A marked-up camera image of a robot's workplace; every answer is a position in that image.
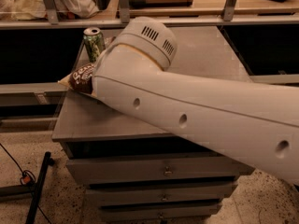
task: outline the screw hole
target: screw hole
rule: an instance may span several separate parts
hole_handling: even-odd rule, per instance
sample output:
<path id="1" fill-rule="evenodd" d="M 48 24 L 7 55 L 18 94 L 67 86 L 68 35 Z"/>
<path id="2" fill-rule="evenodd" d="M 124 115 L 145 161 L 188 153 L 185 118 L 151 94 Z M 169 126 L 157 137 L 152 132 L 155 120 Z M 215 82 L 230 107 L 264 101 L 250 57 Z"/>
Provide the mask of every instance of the screw hole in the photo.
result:
<path id="1" fill-rule="evenodd" d="M 133 106 L 135 107 L 135 109 L 138 109 L 140 107 L 140 99 L 139 98 L 134 99 Z"/>
<path id="2" fill-rule="evenodd" d="M 187 126 L 187 116 L 186 114 L 183 114 L 180 118 L 179 118 L 179 127 L 184 129 Z"/>
<path id="3" fill-rule="evenodd" d="M 286 140 L 281 141 L 275 149 L 275 153 L 276 153 L 277 157 L 279 159 L 283 159 L 285 157 L 287 151 L 289 150 L 289 148 L 290 148 L 290 144 L 288 141 L 286 141 Z"/>

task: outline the tile floor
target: tile floor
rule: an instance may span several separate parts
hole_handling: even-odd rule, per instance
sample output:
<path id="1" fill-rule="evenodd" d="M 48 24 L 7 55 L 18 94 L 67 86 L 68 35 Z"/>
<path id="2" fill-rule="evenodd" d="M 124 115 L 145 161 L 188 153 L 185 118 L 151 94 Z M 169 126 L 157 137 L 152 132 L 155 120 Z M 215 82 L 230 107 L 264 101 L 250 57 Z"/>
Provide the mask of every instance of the tile floor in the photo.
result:
<path id="1" fill-rule="evenodd" d="M 0 125 L 0 142 L 19 162 L 22 169 L 38 175 L 46 151 L 51 152 L 55 165 L 49 167 L 40 207 L 52 224 L 103 224 L 96 208 L 84 199 L 85 188 L 77 185 L 65 168 L 67 157 L 60 144 L 51 141 L 47 122 Z M 20 172 L 15 163 L 0 148 L 0 187 L 18 185 Z M 0 224 L 25 223 L 31 199 L 0 202 Z M 38 224 L 48 223 L 39 211 Z M 127 221 L 123 224 L 153 224 L 159 220 Z M 185 217 L 168 220 L 169 224 L 297 224 L 299 223 L 299 193 L 284 181 L 256 170 L 241 176 L 239 185 L 222 208 L 212 217 Z"/>

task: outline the soda can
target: soda can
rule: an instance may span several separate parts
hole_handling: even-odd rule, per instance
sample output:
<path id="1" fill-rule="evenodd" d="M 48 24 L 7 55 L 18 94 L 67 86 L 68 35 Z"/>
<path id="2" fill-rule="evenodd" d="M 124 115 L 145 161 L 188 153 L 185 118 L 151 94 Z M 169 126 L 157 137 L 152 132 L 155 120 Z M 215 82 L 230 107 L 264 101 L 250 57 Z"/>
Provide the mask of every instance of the soda can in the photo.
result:
<path id="1" fill-rule="evenodd" d="M 102 51 L 106 49 L 101 30 L 97 27 L 89 27 L 84 30 L 84 44 L 91 63 L 94 63 Z"/>

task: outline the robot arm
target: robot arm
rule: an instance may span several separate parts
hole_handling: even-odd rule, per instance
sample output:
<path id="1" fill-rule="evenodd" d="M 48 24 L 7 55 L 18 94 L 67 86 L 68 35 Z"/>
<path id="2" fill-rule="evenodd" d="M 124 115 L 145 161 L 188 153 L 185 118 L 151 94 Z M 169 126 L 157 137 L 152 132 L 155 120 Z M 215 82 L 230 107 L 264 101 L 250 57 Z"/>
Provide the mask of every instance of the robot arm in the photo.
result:
<path id="1" fill-rule="evenodd" d="M 162 24 L 131 21 L 98 61 L 96 98 L 299 185 L 299 90 L 167 73 L 176 49 Z"/>

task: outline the vent slot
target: vent slot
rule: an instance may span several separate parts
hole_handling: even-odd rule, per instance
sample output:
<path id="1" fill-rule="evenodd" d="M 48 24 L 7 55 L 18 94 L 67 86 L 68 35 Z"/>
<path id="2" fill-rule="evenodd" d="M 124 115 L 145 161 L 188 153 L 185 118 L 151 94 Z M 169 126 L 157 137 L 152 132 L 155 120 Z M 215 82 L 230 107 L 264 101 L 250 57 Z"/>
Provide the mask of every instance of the vent slot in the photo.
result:
<path id="1" fill-rule="evenodd" d="M 168 53 L 168 55 L 171 55 L 174 51 L 174 47 L 171 45 L 171 43 L 168 40 L 164 41 L 163 49 Z"/>
<path id="2" fill-rule="evenodd" d="M 142 35 L 147 36 L 148 38 L 150 38 L 151 40 L 156 40 L 158 37 L 158 32 L 156 32 L 155 30 L 151 29 L 148 26 L 145 26 L 141 32 Z"/>

